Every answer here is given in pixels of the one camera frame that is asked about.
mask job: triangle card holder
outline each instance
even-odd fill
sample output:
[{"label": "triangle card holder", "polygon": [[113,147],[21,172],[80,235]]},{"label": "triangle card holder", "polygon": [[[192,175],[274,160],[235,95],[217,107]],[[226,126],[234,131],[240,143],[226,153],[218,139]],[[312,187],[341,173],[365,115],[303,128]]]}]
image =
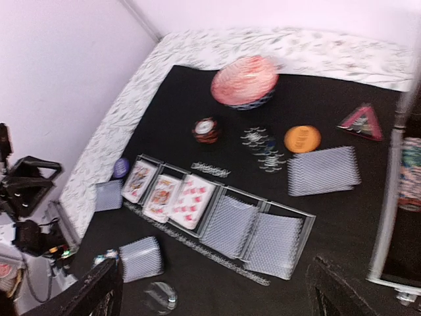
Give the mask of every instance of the triangle card holder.
[{"label": "triangle card holder", "polygon": [[337,127],[369,140],[383,140],[382,129],[369,103],[363,103]]}]

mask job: card deck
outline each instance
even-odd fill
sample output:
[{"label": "card deck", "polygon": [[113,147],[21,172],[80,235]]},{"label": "card deck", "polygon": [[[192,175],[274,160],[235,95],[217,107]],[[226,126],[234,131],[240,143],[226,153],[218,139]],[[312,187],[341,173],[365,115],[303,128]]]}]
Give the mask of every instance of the card deck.
[{"label": "card deck", "polygon": [[144,160],[136,161],[124,185],[122,195],[130,202],[138,203],[156,171],[156,166]]},{"label": "card deck", "polygon": [[172,205],[178,197],[181,182],[165,174],[159,175],[143,207],[143,214],[157,222],[166,223]]},{"label": "card deck", "polygon": [[170,218],[187,229],[195,229],[214,189],[215,185],[205,179],[194,174],[187,175]]}]

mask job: floral tablecloth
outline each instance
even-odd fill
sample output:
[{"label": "floral tablecloth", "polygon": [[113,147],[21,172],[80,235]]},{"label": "floral tablecloth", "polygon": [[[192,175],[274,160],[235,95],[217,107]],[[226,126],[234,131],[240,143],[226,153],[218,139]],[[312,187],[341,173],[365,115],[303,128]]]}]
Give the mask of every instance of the floral tablecloth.
[{"label": "floral tablecloth", "polygon": [[107,181],[146,108],[173,65],[221,69],[239,57],[274,57],[284,74],[323,76],[397,91],[409,89],[412,52],[393,43],[295,28],[168,34],[139,67],[79,158],[60,196],[83,237],[95,209],[95,183]]}]

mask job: white wall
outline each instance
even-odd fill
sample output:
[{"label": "white wall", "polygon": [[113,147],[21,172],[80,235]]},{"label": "white wall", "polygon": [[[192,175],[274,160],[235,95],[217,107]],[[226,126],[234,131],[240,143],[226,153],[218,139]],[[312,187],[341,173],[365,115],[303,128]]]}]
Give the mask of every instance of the white wall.
[{"label": "white wall", "polygon": [[153,46],[118,0],[0,1],[0,122],[12,162],[64,165],[50,198]]},{"label": "white wall", "polygon": [[198,28],[292,26],[413,45],[420,0],[128,0],[162,34]]}]

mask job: playing card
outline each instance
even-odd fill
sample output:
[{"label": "playing card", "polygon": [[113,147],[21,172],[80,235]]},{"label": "playing card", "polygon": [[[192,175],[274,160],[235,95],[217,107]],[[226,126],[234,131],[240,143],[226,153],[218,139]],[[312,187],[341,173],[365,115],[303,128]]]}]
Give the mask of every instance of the playing card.
[{"label": "playing card", "polygon": [[187,229],[195,229],[214,189],[215,185],[205,179],[194,174],[187,175],[170,218]]},{"label": "playing card", "polygon": [[156,171],[155,166],[144,160],[136,161],[124,185],[122,195],[132,203],[139,202]]},{"label": "playing card", "polygon": [[143,214],[160,223],[166,223],[181,182],[165,174],[159,175],[143,207]]}]

